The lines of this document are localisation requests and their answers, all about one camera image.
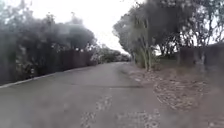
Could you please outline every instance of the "road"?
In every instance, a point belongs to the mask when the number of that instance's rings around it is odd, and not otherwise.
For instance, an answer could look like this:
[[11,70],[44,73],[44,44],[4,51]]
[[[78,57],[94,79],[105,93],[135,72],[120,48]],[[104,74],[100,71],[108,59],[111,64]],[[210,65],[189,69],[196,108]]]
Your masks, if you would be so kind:
[[170,116],[150,87],[122,73],[122,65],[72,70],[0,89],[0,128],[179,128],[179,117]]

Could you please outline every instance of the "overcast sky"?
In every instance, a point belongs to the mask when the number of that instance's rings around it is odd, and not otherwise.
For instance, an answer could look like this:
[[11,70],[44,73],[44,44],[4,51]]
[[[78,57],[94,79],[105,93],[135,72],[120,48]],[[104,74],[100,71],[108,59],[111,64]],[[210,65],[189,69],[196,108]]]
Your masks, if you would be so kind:
[[[15,5],[20,0],[6,1]],[[70,20],[71,12],[74,12],[83,20],[84,25],[94,32],[98,42],[121,50],[118,38],[112,33],[113,25],[134,4],[135,0],[32,0],[32,10],[38,18],[43,18],[50,12],[55,15],[57,22]]]

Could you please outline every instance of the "dirt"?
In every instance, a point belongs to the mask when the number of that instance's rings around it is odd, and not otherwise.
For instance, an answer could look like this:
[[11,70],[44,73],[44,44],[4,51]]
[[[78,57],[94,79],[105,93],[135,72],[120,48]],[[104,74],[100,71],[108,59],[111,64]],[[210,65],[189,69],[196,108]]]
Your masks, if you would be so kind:
[[198,107],[210,90],[206,77],[183,67],[146,72],[128,64],[125,70],[132,79],[153,87],[158,100],[175,110],[187,111]]

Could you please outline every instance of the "curb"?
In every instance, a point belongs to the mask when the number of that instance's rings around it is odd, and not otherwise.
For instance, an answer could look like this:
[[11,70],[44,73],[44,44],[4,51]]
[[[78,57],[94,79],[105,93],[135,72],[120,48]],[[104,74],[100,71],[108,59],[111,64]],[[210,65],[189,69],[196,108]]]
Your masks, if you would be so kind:
[[70,70],[66,70],[66,71],[62,71],[62,72],[55,72],[55,73],[52,73],[52,74],[48,74],[48,75],[44,75],[44,76],[40,76],[40,77],[34,77],[34,78],[31,78],[31,79],[22,80],[22,81],[18,81],[18,82],[14,82],[14,83],[3,84],[3,85],[0,86],[0,89],[11,87],[11,86],[14,86],[14,85],[27,83],[27,82],[42,79],[42,78],[46,78],[46,77],[49,77],[49,76],[54,76],[54,75],[57,75],[57,74],[60,74],[60,73],[68,73],[68,72],[72,72],[72,71],[81,71],[83,69],[87,69],[87,68],[91,68],[91,67],[93,67],[93,66],[70,69]]

